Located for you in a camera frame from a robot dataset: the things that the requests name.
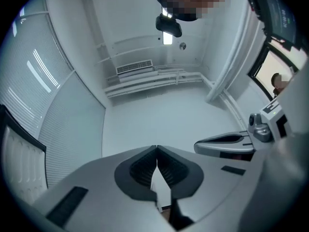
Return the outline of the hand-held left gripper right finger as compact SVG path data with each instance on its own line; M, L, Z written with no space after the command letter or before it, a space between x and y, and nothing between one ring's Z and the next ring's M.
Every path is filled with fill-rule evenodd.
M158 218L159 232L240 231L261 173L261 152L241 161L159 145L157 164L171 186L170 221Z

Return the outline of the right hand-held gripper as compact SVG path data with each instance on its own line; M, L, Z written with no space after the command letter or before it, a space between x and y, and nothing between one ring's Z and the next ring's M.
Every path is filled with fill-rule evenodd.
M286 137L289 123L277 99L263 107L259 113L250 114L248 133L225 133L197 141L194 151L197 154L220 157L223 153L244 155L254 149L266 149Z

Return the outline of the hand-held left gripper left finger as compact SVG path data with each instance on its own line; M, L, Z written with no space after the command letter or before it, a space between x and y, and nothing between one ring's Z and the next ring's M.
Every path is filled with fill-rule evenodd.
M34 204L43 232L174 232L150 189L154 145L100 158L50 187Z

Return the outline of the black window frame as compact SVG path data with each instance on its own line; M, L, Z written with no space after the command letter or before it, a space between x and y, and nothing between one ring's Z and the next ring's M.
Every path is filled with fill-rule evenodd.
M273 100L274 87L271 84L273 74L294 75L304 67L307 59L308 55L303 49L292 47L287 50L275 41L265 42L248 76L269 100Z

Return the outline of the glass partition with blinds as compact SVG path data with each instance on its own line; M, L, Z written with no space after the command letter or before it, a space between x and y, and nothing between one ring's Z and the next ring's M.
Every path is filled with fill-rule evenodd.
M102 156L105 107L65 59L45 0L21 9L0 47L0 103L46 146L49 186Z

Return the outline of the ceiling light strip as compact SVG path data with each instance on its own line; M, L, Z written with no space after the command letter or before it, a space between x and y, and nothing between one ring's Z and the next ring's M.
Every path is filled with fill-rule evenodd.
M164 8L162 9L162 14L164 16L167 16L168 18L172 18L172 15L170 15ZM164 45L172 45L173 36L167 32L163 32L163 44Z

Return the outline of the black recorder with screen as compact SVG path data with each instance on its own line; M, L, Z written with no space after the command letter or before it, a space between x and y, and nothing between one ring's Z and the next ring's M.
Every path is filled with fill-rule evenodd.
M286 50L299 46L299 34L294 14L282 0L248 0L257 18L264 23L267 41L279 43Z

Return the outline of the white vertical pipes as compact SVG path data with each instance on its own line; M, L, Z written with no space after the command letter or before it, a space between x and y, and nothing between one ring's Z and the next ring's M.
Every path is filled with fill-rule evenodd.
M219 94L219 97L225 103L240 128L243 131L247 130L246 117L231 94L226 89L224 89L221 94Z

